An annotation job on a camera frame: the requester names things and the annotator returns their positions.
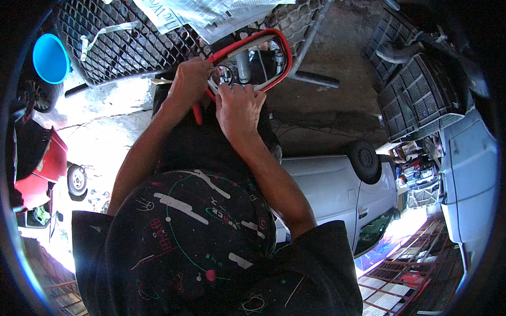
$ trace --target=van door handle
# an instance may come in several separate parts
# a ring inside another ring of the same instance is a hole
[[[367,216],[367,213],[369,212],[369,208],[364,208],[363,206],[360,206],[358,209],[358,219],[363,219]]]

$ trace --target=car wheel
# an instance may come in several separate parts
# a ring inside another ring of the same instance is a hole
[[[37,78],[35,80],[28,80],[27,84],[35,101],[33,108],[40,113],[51,112],[58,98],[63,93],[63,83],[50,84]]]
[[[381,164],[371,143],[355,141],[348,145],[346,155],[360,180],[368,185],[378,182],[381,176]]]
[[[82,202],[85,200],[86,195],[88,195],[88,189],[85,190],[85,192],[81,195],[73,195],[70,191],[68,192],[68,196],[72,201],[75,202]]]
[[[80,196],[86,191],[86,175],[78,165],[71,165],[67,170],[67,186],[70,194]]]

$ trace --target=metal pole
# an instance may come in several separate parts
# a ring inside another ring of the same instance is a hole
[[[391,310],[391,309],[386,309],[386,308],[381,307],[381,306],[378,306],[378,305],[376,305],[376,304],[369,303],[368,301],[364,301],[364,304],[370,305],[370,306],[372,306],[372,307],[376,307],[377,309],[381,309],[381,310],[386,311],[386,312],[391,313],[391,314],[394,314],[394,313],[395,313],[395,312],[394,312],[393,310]]]
[[[311,30],[309,31],[308,36],[304,40],[303,44],[299,46],[297,57],[293,61],[293,64],[291,66],[290,72],[288,73],[289,77],[292,77],[295,75],[299,67],[301,66],[302,59],[304,59],[304,56],[306,56],[309,47],[311,46],[311,43],[313,42],[313,39],[315,38],[316,32],[318,32],[318,29],[321,26],[321,23],[325,19],[325,16],[328,13],[328,10],[330,10],[330,7],[334,3],[335,0],[327,0],[324,2],[323,7],[321,8],[320,12],[318,12],[318,17],[315,19],[314,24],[310,26]]]
[[[388,292],[388,291],[382,290],[381,288],[378,289],[378,288],[375,288],[375,287],[372,287],[372,286],[368,286],[368,285],[363,285],[363,284],[359,284],[358,286],[361,286],[361,287],[364,287],[364,288],[367,288],[367,289],[370,289],[370,290],[375,290],[367,298],[371,297],[372,295],[376,294],[377,292],[381,292],[381,293],[397,296],[397,297],[403,298],[404,300],[407,300],[409,298],[409,297],[407,297],[405,295],[395,294],[395,293],[392,293],[392,292]]]
[[[306,72],[306,71],[297,71],[292,76],[288,75],[289,78],[303,81],[303,82],[309,82],[309,83],[315,83],[320,85],[325,85],[330,88],[339,88],[339,80],[336,78],[319,75],[312,72]]]

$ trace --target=metal pipe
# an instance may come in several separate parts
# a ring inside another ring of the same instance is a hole
[[[457,286],[456,292],[461,290],[466,279],[468,278],[468,271],[471,269],[471,263],[468,260],[468,256],[467,256],[467,252],[466,252],[466,248],[464,246],[464,243],[458,243],[458,247],[460,249],[460,255],[462,256],[462,267],[463,267],[464,273],[462,275],[462,279],[460,280],[460,282]]]
[[[241,83],[247,83],[251,80],[251,69],[249,68],[249,51],[245,50],[235,55],[237,61],[237,70],[239,71],[239,81]]]
[[[390,8],[392,8],[392,10],[395,10],[395,11],[401,10],[401,7],[396,0],[384,0],[384,1]]]
[[[374,290],[374,292],[369,295],[366,299],[368,299],[369,297],[371,297],[372,295],[376,294],[377,292],[381,292],[381,293],[385,293],[385,294],[389,294],[389,295],[393,295],[393,296],[397,296],[397,297],[401,297],[405,300],[407,300],[409,297],[408,296],[405,296],[405,295],[400,295],[400,294],[396,294],[396,293],[392,293],[392,292],[389,292],[389,291],[385,291],[385,290],[382,290],[381,288],[375,288],[375,287],[372,287],[372,286],[368,286],[368,285],[363,285],[363,284],[359,284],[358,286],[361,286],[361,287],[364,287],[366,289],[370,289],[370,290]]]
[[[295,59],[292,63],[290,72],[288,73],[289,77],[293,77],[295,75],[295,73],[297,72],[297,70],[299,69],[299,67],[301,66],[302,59],[304,59],[304,57],[306,56],[306,54],[309,50],[309,47],[311,46],[311,43],[313,42],[313,40],[315,38],[316,32],[318,32],[318,29],[320,28],[321,23],[325,19],[325,16],[327,15],[328,10],[330,10],[330,7],[334,3],[334,1],[335,0],[325,1],[325,3],[323,4],[323,8],[320,9],[320,12],[318,13],[318,17],[314,21],[314,24],[308,27],[309,34],[306,37],[306,39],[302,42],[302,45],[300,45],[299,48],[297,49],[297,56],[295,57]]]
[[[383,311],[386,311],[388,313],[391,313],[391,314],[395,314],[395,312],[391,309],[387,309],[387,308],[384,308],[384,307],[381,307],[381,306],[378,306],[376,304],[373,304],[373,303],[369,303],[368,301],[364,301],[365,304],[369,305],[369,306],[372,306],[372,307],[375,307],[375,308],[378,308],[378,309],[381,309]]]
[[[283,71],[284,56],[280,50],[276,50],[276,75]]]
[[[392,64],[405,64],[422,49],[423,46],[420,42],[402,49],[397,49],[392,45],[392,42],[385,41],[376,49],[376,55]]]
[[[65,91],[65,98],[69,98],[73,95],[78,94],[79,92],[83,92],[83,91],[89,90],[91,88],[92,87],[89,86],[87,83],[83,83],[81,85],[78,85],[76,87],[73,87],[72,89]]]
[[[339,80],[336,78],[327,77],[312,72],[297,71],[292,75],[289,74],[288,77],[299,81],[325,85],[330,88],[339,88]]]

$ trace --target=metal mesh grate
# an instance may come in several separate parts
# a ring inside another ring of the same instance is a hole
[[[291,51],[306,39],[308,28],[323,7],[322,0],[302,0],[295,5],[279,5],[260,23],[248,26],[249,34],[274,27],[283,32]],[[85,61],[81,61],[82,35],[94,38],[110,25],[140,20],[140,29],[101,34]],[[56,23],[73,66],[89,85],[107,83],[140,74],[161,73],[193,57],[208,57],[210,47],[188,25],[161,35],[133,1],[66,0],[60,3]]]
[[[438,65],[422,54],[415,55],[378,95],[390,142],[409,134],[417,140],[462,118],[458,98]],[[401,95],[409,109],[399,105]]]
[[[323,0],[297,0],[294,5],[278,5],[272,13],[260,23],[266,27],[274,27],[283,32],[290,45],[293,56],[298,56],[299,46],[306,40],[308,28],[323,8]]]
[[[390,8],[384,8],[383,17],[364,50],[364,55],[372,62],[382,83],[389,79],[397,68],[397,64],[380,59],[376,55],[377,47],[384,41],[394,42],[401,47],[409,46],[418,34],[419,31],[399,13],[390,10]]]
[[[210,54],[210,49],[189,27],[159,34],[133,1],[106,5],[100,0],[68,0],[61,2],[60,8],[59,36],[91,84],[168,69],[189,57]],[[99,35],[86,60],[79,60],[81,35],[94,38],[103,27],[135,20],[142,22],[140,29]]]

